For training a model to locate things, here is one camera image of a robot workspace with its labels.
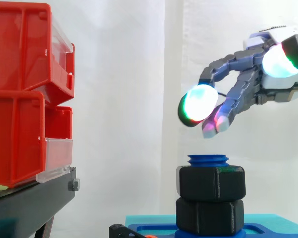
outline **cable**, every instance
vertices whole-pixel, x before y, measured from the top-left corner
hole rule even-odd
[[[218,92],[218,94],[221,95],[221,96],[223,96],[223,97],[227,97],[227,95],[224,94],[224,93],[219,93],[219,92]]]

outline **white backdrop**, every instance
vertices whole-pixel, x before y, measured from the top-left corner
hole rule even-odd
[[[298,99],[254,106],[211,140],[176,115],[211,61],[242,49],[252,32],[298,26],[298,0],[45,2],[76,45],[76,95],[66,105],[81,178],[51,238],[105,238],[126,215],[174,214],[175,168],[194,153],[224,153],[245,168],[247,213],[298,222]]]

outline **blue threaded cap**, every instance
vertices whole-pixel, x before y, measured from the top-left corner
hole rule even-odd
[[[188,161],[193,167],[221,167],[228,166],[226,155],[188,155]]]

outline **robotic hand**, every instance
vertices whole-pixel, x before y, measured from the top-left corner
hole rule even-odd
[[[203,70],[198,85],[180,101],[182,123],[193,127],[202,122],[205,138],[226,131],[238,113],[254,104],[298,98],[298,34],[292,28],[275,27],[252,34],[244,48],[212,62]],[[235,86],[227,95],[216,92],[215,82],[232,70],[240,72]],[[215,107],[218,94],[226,100]]]

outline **fingertip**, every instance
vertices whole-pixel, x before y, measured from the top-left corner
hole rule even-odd
[[[217,134],[217,131],[212,123],[207,123],[202,127],[202,133],[204,138],[212,138]]]
[[[216,129],[218,132],[224,132],[227,131],[227,129],[229,128],[230,124],[229,124],[229,119],[227,116],[219,116],[219,118],[217,119],[216,122]]]

